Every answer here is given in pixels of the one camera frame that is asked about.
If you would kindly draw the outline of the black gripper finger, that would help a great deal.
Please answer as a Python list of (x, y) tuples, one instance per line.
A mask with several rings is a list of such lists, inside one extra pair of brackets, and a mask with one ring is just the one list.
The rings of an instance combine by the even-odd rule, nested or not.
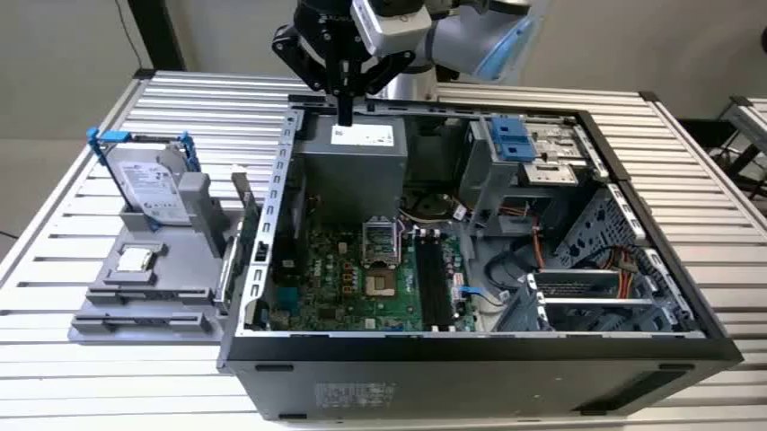
[(331, 31), (320, 26), (311, 32), (308, 41), (320, 48), (323, 64), (312, 57), (302, 46), (302, 34), (294, 25), (278, 28), (272, 39), (272, 50), (288, 65), (292, 72), (315, 90), (336, 98), (336, 123), (346, 124), (346, 85), (343, 84), (343, 71), (336, 51), (336, 37)]
[(344, 124), (352, 124), (355, 99), (366, 94), (376, 94), (415, 60), (414, 51), (402, 51), (383, 57), (366, 71), (362, 62), (348, 62), (344, 77)]

